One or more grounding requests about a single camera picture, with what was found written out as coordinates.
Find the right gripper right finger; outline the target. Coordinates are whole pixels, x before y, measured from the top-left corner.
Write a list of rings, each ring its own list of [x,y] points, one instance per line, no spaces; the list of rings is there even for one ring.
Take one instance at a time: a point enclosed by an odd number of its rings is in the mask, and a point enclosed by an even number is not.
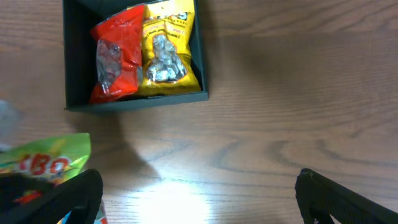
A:
[[[302,169],[295,197],[304,224],[397,224],[397,213],[316,173]]]

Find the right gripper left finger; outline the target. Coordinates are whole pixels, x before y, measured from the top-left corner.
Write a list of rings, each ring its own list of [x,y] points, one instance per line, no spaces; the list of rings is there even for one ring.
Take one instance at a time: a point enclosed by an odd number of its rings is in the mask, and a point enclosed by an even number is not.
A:
[[[103,181],[89,169],[55,185],[21,174],[1,175],[1,223],[92,224],[100,209]]]

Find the green Haribo gummy bag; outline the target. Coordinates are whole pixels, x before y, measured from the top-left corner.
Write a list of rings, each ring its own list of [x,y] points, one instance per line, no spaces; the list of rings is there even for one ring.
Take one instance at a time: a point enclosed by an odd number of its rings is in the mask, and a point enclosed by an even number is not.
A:
[[[41,139],[1,154],[1,175],[21,174],[55,185],[81,174],[90,157],[91,141],[87,133]],[[67,223],[62,218],[58,223]],[[103,202],[96,215],[97,224],[107,224]]]

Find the red candy bag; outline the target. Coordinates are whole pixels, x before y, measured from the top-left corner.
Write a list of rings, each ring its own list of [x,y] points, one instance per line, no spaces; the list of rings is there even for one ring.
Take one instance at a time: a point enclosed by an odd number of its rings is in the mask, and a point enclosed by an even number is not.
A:
[[[116,101],[134,94],[142,81],[142,23],[145,5],[125,9],[97,24],[90,33],[97,43],[98,82],[89,103]]]

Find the black gift box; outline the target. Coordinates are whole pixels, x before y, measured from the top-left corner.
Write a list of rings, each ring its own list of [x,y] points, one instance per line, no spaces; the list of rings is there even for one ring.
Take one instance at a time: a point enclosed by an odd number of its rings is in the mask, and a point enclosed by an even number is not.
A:
[[[63,0],[63,40],[65,56],[65,104],[68,111],[116,113],[163,105],[193,103],[208,99],[208,77],[204,56],[200,16],[195,14],[189,46],[191,66],[200,91],[169,96],[132,98],[104,104],[89,104],[97,82],[96,43],[89,30],[107,17],[141,1],[77,1]]]

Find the yellow sweets bag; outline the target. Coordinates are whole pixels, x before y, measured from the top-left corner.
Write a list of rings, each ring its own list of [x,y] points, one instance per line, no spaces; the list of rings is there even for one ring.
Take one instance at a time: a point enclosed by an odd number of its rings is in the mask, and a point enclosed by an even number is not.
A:
[[[194,20],[193,0],[154,1],[145,5],[141,42],[144,79],[138,95],[201,90],[191,68],[189,40]]]

